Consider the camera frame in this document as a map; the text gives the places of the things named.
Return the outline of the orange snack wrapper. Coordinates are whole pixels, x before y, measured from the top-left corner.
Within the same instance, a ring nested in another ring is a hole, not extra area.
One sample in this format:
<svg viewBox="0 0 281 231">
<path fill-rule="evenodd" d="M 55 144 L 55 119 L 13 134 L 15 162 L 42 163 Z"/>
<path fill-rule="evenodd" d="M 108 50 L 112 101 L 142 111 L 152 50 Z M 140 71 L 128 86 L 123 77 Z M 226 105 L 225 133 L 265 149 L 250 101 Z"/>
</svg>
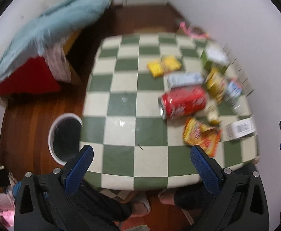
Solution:
<svg viewBox="0 0 281 231">
<path fill-rule="evenodd" d="M 190 146 L 199 145 L 209 157 L 214 157 L 221 132 L 219 128 L 211 127 L 190 117 L 184 126 L 183 141 Z"/>
</svg>

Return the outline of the white barcode box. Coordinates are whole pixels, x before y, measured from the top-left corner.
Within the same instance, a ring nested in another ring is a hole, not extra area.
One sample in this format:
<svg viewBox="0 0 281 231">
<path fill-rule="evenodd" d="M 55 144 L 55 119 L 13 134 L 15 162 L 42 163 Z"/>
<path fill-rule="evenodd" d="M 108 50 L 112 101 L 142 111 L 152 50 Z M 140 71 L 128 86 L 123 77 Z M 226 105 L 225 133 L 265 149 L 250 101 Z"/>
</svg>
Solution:
<svg viewBox="0 0 281 231">
<path fill-rule="evenodd" d="M 225 127 L 226 140 L 236 140 L 256 132 L 252 117 L 234 121 Z"/>
</svg>

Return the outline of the beige wrapper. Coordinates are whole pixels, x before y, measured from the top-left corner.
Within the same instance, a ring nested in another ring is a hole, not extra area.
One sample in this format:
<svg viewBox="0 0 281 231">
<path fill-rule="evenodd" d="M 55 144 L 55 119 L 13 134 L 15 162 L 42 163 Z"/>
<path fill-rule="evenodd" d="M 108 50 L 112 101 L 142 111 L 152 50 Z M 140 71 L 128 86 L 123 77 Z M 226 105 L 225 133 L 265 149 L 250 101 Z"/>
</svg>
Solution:
<svg viewBox="0 0 281 231">
<path fill-rule="evenodd" d="M 221 123 L 221 118 L 218 112 L 218 108 L 216 105 L 211 105 L 207 110 L 206 110 L 206 118 L 208 123 L 211 125 L 219 125 Z"/>
</svg>

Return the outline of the small blue white carton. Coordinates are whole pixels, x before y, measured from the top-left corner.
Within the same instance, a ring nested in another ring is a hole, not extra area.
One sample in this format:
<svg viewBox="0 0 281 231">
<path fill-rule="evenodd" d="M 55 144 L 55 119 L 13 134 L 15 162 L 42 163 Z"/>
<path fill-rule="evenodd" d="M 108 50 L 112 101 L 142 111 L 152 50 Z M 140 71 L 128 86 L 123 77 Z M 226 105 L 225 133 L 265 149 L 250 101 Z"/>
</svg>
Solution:
<svg viewBox="0 0 281 231">
<path fill-rule="evenodd" d="M 229 99 L 238 99 L 241 94 L 242 94 L 241 84 L 237 79 L 231 79 L 226 86 L 225 95 Z"/>
</svg>

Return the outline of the red soda can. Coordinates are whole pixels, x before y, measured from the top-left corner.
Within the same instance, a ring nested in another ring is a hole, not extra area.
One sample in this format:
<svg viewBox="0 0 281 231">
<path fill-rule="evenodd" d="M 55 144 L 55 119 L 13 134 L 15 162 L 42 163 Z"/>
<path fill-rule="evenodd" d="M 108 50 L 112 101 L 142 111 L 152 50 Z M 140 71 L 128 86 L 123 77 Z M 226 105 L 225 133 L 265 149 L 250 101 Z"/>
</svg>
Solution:
<svg viewBox="0 0 281 231">
<path fill-rule="evenodd" d="M 206 107 L 206 91 L 199 85 L 174 88 L 158 99 L 163 120 L 192 115 Z"/>
</svg>

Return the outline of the yellow gold snack bag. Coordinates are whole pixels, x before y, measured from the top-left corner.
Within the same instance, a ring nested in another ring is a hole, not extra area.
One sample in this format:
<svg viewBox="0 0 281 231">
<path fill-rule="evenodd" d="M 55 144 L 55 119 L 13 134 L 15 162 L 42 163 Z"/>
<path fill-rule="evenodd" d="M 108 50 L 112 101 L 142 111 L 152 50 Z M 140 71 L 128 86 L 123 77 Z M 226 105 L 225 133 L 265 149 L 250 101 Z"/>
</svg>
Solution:
<svg viewBox="0 0 281 231">
<path fill-rule="evenodd" d="M 206 78 L 205 87 L 217 104 L 222 102 L 226 86 L 227 82 L 219 69 L 217 69 L 216 66 L 212 67 Z"/>
</svg>

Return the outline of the green cardboard box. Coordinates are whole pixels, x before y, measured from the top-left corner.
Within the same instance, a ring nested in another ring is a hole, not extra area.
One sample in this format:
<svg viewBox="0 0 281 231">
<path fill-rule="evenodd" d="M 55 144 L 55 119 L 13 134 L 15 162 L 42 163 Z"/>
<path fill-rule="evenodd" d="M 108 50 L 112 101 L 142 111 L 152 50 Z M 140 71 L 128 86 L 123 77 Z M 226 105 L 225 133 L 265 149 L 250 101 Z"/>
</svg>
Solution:
<svg viewBox="0 0 281 231">
<path fill-rule="evenodd" d="M 207 72 L 216 67 L 221 74 L 224 74 L 230 65 L 229 58 L 223 49 L 214 45 L 208 45 L 204 48 L 200 60 L 203 69 Z"/>
</svg>

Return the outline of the blue white milk carton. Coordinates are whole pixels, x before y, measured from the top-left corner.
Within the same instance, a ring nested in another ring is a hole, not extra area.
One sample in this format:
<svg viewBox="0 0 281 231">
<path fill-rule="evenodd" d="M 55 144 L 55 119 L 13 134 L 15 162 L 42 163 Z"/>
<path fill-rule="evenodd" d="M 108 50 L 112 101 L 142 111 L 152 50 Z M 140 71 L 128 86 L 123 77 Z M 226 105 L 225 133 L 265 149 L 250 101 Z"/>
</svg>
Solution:
<svg viewBox="0 0 281 231">
<path fill-rule="evenodd" d="M 200 72 L 173 73 L 167 77 L 167 85 L 169 89 L 202 85 L 204 81 L 205 79 Z"/>
</svg>

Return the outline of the yellow snack packet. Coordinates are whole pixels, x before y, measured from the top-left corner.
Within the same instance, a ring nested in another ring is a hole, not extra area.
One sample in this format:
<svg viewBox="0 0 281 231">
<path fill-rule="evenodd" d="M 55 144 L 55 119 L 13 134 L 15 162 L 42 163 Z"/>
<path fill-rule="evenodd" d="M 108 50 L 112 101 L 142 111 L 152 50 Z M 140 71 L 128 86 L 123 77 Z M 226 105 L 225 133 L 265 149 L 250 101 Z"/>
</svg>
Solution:
<svg viewBox="0 0 281 231">
<path fill-rule="evenodd" d="M 180 70 L 181 67 L 181 62 L 175 56 L 166 56 L 147 63 L 147 69 L 154 78 Z"/>
</svg>

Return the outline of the white round trash bin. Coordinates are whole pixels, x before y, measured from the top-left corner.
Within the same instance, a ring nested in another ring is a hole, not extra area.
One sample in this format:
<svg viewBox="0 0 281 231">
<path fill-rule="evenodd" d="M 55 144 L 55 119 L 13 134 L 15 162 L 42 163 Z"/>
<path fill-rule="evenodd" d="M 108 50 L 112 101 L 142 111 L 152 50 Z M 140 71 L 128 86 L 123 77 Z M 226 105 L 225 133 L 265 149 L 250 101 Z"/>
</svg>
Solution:
<svg viewBox="0 0 281 231">
<path fill-rule="evenodd" d="M 82 120 L 73 113 L 64 113 L 52 123 L 48 133 L 48 148 L 52 158 L 64 166 L 79 152 Z"/>
</svg>

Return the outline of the green white checkered tablecloth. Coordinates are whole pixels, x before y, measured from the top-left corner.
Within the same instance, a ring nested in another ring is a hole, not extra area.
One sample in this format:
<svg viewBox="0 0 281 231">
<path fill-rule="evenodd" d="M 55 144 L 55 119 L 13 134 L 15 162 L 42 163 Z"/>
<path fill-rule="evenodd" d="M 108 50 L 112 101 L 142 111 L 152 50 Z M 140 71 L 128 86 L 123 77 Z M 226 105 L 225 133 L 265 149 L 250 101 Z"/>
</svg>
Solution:
<svg viewBox="0 0 281 231">
<path fill-rule="evenodd" d="M 183 106 L 158 101 L 169 92 L 167 76 L 153 77 L 147 64 L 167 56 L 180 73 L 203 73 L 201 54 L 212 40 L 174 33 L 131 34 L 102 40 L 89 76 L 82 146 L 94 150 L 85 179 L 110 190 L 153 190 L 197 183 L 190 146 L 183 140 Z"/>
</svg>

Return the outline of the red bed sheet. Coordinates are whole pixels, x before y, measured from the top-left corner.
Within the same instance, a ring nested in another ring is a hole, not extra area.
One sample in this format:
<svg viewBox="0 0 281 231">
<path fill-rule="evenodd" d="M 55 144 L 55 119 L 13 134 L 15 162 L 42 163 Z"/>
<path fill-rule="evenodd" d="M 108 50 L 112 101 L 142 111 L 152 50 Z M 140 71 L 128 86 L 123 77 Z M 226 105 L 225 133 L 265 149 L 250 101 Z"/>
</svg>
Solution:
<svg viewBox="0 0 281 231">
<path fill-rule="evenodd" d="M 0 96 L 44 94 L 60 90 L 60 84 L 53 77 L 43 57 L 29 59 L 0 83 Z"/>
</svg>

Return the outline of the checkered pink grey mattress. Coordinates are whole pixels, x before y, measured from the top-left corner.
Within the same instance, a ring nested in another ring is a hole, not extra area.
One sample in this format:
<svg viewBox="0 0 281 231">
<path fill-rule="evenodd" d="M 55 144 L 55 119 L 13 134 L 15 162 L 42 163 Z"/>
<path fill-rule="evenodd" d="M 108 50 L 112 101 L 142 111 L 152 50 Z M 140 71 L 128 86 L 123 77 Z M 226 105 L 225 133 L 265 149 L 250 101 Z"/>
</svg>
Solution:
<svg viewBox="0 0 281 231">
<path fill-rule="evenodd" d="M 44 53 L 44 59 L 55 80 L 66 83 L 71 82 L 70 65 L 65 57 L 62 45 L 56 44 L 47 49 Z"/>
</svg>

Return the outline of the light blue duvet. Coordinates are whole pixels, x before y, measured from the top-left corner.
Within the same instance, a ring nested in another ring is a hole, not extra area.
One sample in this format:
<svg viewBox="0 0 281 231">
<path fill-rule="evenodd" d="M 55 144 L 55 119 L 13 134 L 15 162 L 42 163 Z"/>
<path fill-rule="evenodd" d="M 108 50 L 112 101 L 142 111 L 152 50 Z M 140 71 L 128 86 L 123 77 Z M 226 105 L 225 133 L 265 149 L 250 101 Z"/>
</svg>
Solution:
<svg viewBox="0 0 281 231">
<path fill-rule="evenodd" d="M 72 32 L 93 24 L 112 0 L 47 0 L 55 2 L 22 26 L 0 58 L 0 83 L 31 57 L 44 55 Z"/>
</svg>

